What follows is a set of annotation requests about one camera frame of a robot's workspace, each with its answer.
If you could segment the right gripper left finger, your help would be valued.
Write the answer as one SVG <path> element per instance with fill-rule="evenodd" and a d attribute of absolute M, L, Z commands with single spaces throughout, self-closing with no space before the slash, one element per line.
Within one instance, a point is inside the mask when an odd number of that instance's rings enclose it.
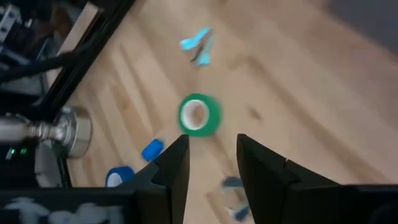
<path fill-rule="evenodd" d="M 119 186 L 130 190 L 125 224 L 183 224 L 190 178 L 189 136 L 179 136 L 161 155 Z"/>

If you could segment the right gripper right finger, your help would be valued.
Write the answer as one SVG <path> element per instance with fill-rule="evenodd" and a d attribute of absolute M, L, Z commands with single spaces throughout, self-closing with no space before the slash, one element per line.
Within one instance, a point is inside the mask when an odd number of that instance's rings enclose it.
<path fill-rule="evenodd" d="M 256 224 L 336 224 L 337 183 L 237 136 L 239 175 Z"/>

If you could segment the small blue block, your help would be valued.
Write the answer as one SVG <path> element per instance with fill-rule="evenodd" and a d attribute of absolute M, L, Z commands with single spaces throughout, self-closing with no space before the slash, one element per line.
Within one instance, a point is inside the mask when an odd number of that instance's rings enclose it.
<path fill-rule="evenodd" d="M 142 158 L 147 161 L 153 161 L 163 151 L 164 142 L 160 139 L 153 139 L 141 152 Z"/>

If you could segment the blue tape roll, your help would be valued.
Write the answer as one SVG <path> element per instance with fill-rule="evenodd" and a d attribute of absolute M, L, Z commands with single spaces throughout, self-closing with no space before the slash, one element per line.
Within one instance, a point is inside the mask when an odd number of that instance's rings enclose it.
<path fill-rule="evenodd" d="M 117 187 L 135 176 L 135 172 L 129 166 L 113 167 L 106 174 L 105 187 Z"/>

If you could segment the clear blue tape dispenser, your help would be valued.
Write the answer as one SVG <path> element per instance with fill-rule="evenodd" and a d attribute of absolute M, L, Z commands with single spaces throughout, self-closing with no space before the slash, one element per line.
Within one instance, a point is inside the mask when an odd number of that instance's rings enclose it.
<path fill-rule="evenodd" d="M 239 177 L 227 176 L 221 181 L 221 199 L 233 220 L 243 222 L 251 216 L 248 198 Z"/>

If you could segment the green tape roll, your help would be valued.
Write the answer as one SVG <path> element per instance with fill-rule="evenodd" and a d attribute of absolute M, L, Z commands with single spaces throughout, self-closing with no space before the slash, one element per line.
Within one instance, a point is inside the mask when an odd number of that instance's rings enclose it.
<path fill-rule="evenodd" d="M 200 125 L 193 122 L 192 111 L 196 106 L 204 110 L 204 121 Z M 177 121 L 183 133 L 204 137 L 213 135 L 220 126 L 222 109 L 217 100 L 201 93 L 192 93 L 186 96 L 178 107 Z"/>

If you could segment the light blue staple remover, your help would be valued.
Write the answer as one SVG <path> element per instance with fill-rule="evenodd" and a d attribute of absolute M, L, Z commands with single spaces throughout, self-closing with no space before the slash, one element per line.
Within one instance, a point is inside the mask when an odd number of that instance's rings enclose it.
<path fill-rule="evenodd" d="M 213 29 L 204 27 L 200 29 L 193 37 L 183 39 L 179 47 L 186 53 L 189 53 L 190 60 L 198 66 L 210 64 L 210 50 L 213 46 Z"/>

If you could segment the silver metal cylinder foot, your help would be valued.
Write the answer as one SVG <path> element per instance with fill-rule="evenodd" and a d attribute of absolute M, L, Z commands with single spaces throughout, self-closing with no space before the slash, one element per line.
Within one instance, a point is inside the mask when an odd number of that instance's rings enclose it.
<path fill-rule="evenodd" d="M 80 107 L 63 107 L 53 123 L 33 122 L 14 115 L 0 116 L 0 144 L 49 140 L 62 158 L 83 156 L 90 145 L 91 134 L 91 118 Z"/>

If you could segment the black device with green lights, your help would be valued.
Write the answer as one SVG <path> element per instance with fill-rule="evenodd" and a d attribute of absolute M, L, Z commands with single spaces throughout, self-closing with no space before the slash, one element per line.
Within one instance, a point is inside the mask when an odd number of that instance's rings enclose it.
<path fill-rule="evenodd" d="M 36 142 L 0 143 L 0 189 L 38 188 L 35 174 Z"/>

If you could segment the light wooden board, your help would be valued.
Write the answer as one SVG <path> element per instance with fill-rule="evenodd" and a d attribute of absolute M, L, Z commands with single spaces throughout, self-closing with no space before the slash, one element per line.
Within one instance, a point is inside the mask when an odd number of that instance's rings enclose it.
<path fill-rule="evenodd" d="M 100 10 L 90 2 L 86 3 L 83 9 L 75 7 L 67 2 L 62 2 L 61 6 L 67 11 L 67 14 L 72 19 L 73 27 L 63 41 L 63 44 L 60 46 L 58 55 L 74 50 L 77 47 L 79 41 L 83 38 L 90 25 L 96 19 L 97 13 Z"/>

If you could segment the black aluminium frame rail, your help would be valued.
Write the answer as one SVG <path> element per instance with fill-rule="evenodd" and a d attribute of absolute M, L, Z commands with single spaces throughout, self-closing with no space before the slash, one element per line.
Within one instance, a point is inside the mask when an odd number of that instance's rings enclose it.
<path fill-rule="evenodd" d="M 137 0 L 89 0 L 99 8 L 96 19 L 79 41 L 71 62 L 46 73 L 49 91 L 37 105 L 36 120 L 51 121 L 71 97 L 96 57 Z"/>

